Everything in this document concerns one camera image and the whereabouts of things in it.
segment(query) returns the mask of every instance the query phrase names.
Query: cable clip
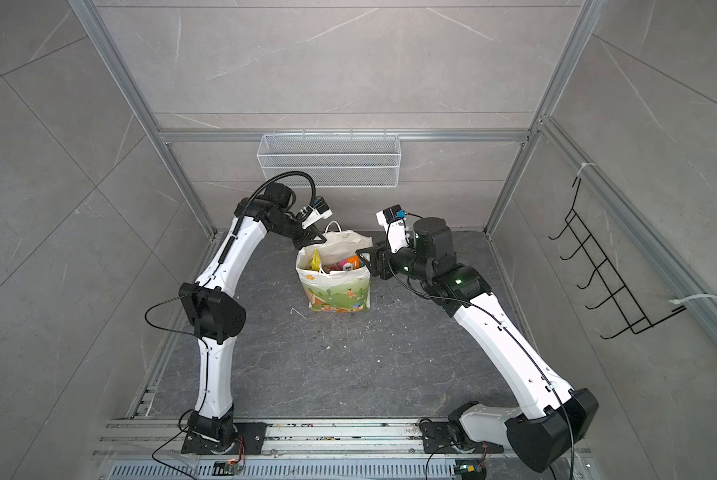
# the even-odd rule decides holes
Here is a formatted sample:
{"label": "cable clip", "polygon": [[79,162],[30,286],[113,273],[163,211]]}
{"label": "cable clip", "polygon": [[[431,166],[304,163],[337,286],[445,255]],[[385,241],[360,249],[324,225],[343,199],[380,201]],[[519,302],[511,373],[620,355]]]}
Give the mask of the cable clip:
{"label": "cable clip", "polygon": [[587,162],[583,162],[580,164],[580,169],[577,171],[577,177],[580,177],[580,174],[582,173],[583,169],[587,167],[588,165],[595,165],[595,164],[589,164]]}
{"label": "cable clip", "polygon": [[684,298],[676,298],[673,300],[669,300],[668,302],[674,305],[680,305],[684,302],[688,302],[689,300],[695,300],[696,298],[712,298],[714,300],[717,300],[717,295],[714,295],[712,293],[695,293],[694,295],[685,296]]}

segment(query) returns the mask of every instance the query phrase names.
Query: yellow snack bag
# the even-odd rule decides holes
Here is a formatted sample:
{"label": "yellow snack bag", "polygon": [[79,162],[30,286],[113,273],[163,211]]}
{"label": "yellow snack bag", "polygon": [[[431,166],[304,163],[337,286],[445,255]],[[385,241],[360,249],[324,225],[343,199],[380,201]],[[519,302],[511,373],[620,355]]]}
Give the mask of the yellow snack bag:
{"label": "yellow snack bag", "polygon": [[321,268],[321,256],[318,254],[318,250],[313,250],[313,258],[311,259],[311,270],[318,272]]}

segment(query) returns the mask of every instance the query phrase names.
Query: snack package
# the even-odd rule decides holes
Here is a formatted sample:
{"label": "snack package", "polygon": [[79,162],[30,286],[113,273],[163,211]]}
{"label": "snack package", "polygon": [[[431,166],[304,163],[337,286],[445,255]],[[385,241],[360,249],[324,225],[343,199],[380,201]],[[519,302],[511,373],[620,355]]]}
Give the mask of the snack package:
{"label": "snack package", "polygon": [[311,259],[311,270],[318,272],[321,268],[321,256],[318,254],[318,250],[313,251],[313,258]]}
{"label": "snack package", "polygon": [[326,265],[324,266],[324,272],[328,274],[329,272],[339,271],[339,272],[349,272],[350,270],[355,270],[359,268],[359,256],[354,255],[346,258],[345,260],[340,260],[336,264],[332,265]]}

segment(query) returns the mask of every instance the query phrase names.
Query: aluminum rail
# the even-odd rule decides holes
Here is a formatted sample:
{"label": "aluminum rail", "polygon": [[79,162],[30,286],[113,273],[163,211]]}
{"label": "aluminum rail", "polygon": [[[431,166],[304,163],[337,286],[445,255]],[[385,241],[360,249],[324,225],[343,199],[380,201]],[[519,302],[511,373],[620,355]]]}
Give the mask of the aluminum rail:
{"label": "aluminum rail", "polygon": [[169,146],[159,139],[159,128],[156,124],[156,118],[153,116],[152,110],[148,107],[142,93],[126,69],[121,53],[119,53],[110,33],[107,31],[107,28],[105,28],[100,13],[91,0],[68,0],[68,3],[76,13],[79,22],[84,26],[86,33],[89,34],[89,38],[100,53],[103,63],[105,63],[108,71],[113,76],[116,85],[118,85],[118,88],[121,90],[134,116],[140,121],[142,129],[145,130],[150,142],[153,144],[159,157],[161,157],[161,161],[166,165],[166,169],[169,170],[175,183],[177,183],[177,187],[180,188],[182,196],[185,197],[185,201],[199,221],[204,234],[211,238],[216,233],[216,228],[212,224],[212,220],[206,212],[203,203],[201,203],[198,194],[193,189],[190,179],[182,170],[180,162],[177,161],[177,158],[171,149],[169,149]]}
{"label": "aluminum rail", "polygon": [[[583,163],[593,163],[593,160],[575,144],[553,118],[542,118],[540,130],[562,153],[561,156],[567,159],[570,167],[575,171]],[[708,285],[673,250],[671,245],[613,185],[600,168],[590,165],[589,168],[582,169],[579,175],[677,298],[684,298],[695,293],[713,294]],[[717,300],[697,298],[684,303],[684,305],[717,345]]]}
{"label": "aluminum rail", "polygon": [[[446,422],[446,418],[432,418]],[[419,418],[237,418],[236,422],[268,424],[260,458],[427,458]],[[176,419],[110,420],[92,458],[146,459],[153,450],[180,434],[160,450],[163,458],[179,454],[185,433]],[[478,453],[448,453],[450,458],[480,458]],[[575,444],[575,455],[590,457],[585,440]],[[233,456],[191,456],[222,460]],[[491,458],[516,458],[506,447]]]}
{"label": "aluminum rail", "polygon": [[487,224],[484,225],[484,232],[486,232],[488,237],[492,237],[495,234],[500,219],[505,213],[505,209],[511,201],[511,197],[513,197],[513,192],[516,190],[521,175],[524,173],[524,169],[527,167],[527,163],[532,156],[532,151],[537,144],[538,124],[544,116],[553,113],[558,99],[567,86],[569,78],[575,70],[575,66],[580,61],[585,45],[587,45],[588,40],[591,39],[591,34],[606,6],[607,0],[586,0],[580,8],[580,14],[577,15],[575,26],[572,28],[564,51],[561,53],[561,58],[559,58],[556,69],[551,75],[551,80],[548,82],[548,86],[543,94],[543,98],[540,100],[540,105],[537,107],[535,117],[532,118],[529,129],[532,134],[528,138],[527,144],[523,145],[516,155],[516,160],[514,160],[511,165],[510,171],[508,171],[507,178],[505,178],[505,182],[500,189],[500,194],[495,202],[495,206],[492,208],[489,220],[487,220]]}
{"label": "aluminum rail", "polygon": [[259,142],[265,134],[393,134],[402,141],[526,141],[528,131],[514,128],[486,129],[275,129],[275,130],[162,130],[159,138],[175,142]]}

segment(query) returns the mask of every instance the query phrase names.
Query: white tote bag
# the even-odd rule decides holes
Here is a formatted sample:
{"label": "white tote bag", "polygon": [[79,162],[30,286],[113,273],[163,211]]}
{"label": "white tote bag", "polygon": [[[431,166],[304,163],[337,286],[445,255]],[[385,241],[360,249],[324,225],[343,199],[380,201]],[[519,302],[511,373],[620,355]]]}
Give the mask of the white tote bag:
{"label": "white tote bag", "polygon": [[[330,232],[336,224],[339,232]],[[323,265],[330,265],[355,255],[356,250],[372,246],[372,238],[343,230],[332,221],[324,231],[325,244],[309,245],[297,253],[297,274],[305,289],[314,312],[359,312],[369,307],[369,269],[362,266],[355,270],[323,271],[308,270],[314,250],[318,250]]]}

